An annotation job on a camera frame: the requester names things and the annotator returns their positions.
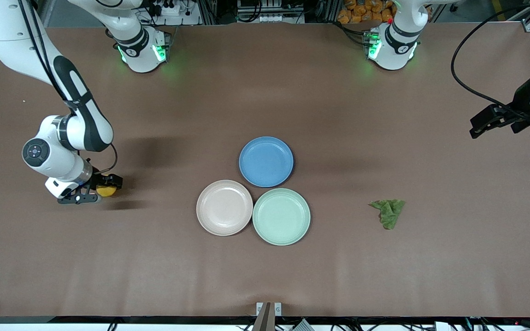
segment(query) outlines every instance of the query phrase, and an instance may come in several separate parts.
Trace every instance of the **green light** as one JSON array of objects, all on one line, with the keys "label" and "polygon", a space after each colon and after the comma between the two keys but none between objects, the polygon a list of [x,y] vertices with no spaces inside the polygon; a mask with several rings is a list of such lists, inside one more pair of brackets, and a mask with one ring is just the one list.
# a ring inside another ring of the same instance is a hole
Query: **green light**
[{"label": "green light", "polygon": [[163,49],[162,46],[153,45],[153,50],[155,52],[156,59],[158,59],[158,61],[162,62],[162,61],[164,61],[167,58],[167,56],[165,54],[165,50]]},{"label": "green light", "polygon": [[414,43],[414,46],[412,46],[412,50],[410,50],[410,56],[408,59],[411,59],[414,56],[414,50],[416,49],[416,46],[418,45],[418,42]]},{"label": "green light", "polygon": [[118,50],[120,51],[120,55],[122,55],[122,61],[126,63],[126,57],[124,57],[124,53],[122,52],[122,49],[120,48],[120,46],[118,46]]},{"label": "green light", "polygon": [[371,46],[369,49],[369,57],[372,59],[375,59],[377,57],[377,53],[379,53],[379,49],[381,48],[381,40],[378,40],[374,46]]}]

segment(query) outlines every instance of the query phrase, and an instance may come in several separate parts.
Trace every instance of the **white plate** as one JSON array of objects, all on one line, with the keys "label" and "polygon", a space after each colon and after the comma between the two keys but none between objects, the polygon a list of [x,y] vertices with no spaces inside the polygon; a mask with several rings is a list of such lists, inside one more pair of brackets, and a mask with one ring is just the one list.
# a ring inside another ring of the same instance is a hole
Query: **white plate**
[{"label": "white plate", "polygon": [[232,235],[251,219],[253,199],[247,189],[233,180],[219,180],[206,187],[196,205],[197,219],[209,233]]}]

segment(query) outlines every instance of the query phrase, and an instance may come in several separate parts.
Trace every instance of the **mint green plate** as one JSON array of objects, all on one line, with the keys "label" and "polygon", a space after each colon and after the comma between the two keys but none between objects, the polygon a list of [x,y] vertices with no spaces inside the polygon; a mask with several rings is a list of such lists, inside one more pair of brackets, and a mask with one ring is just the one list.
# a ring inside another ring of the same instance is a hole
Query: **mint green plate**
[{"label": "mint green plate", "polygon": [[296,191],[275,188],[261,195],[253,209],[257,234],[272,245],[291,245],[310,226],[310,208]]}]

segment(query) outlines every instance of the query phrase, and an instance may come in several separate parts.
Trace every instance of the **brown table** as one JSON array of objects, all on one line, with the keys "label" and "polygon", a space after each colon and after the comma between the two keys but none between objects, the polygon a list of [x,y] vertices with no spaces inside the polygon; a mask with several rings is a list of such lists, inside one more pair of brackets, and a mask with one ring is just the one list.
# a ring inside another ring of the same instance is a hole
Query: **brown table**
[{"label": "brown table", "polygon": [[[20,151],[67,109],[0,64],[0,315],[242,315],[271,300],[286,315],[529,316],[530,139],[509,128],[470,138],[488,103],[454,82],[449,61],[473,26],[427,26],[397,72],[328,25],[183,27],[171,62],[149,74],[127,69],[103,29],[51,30],[114,126],[125,188],[57,205]],[[530,77],[530,34],[486,25],[458,70],[509,101]],[[196,219],[216,180],[255,200],[266,191],[237,167],[263,135],[290,145],[282,187],[311,206],[289,247],[252,225],[216,237]],[[407,201],[395,230],[367,205],[378,199]]]}]

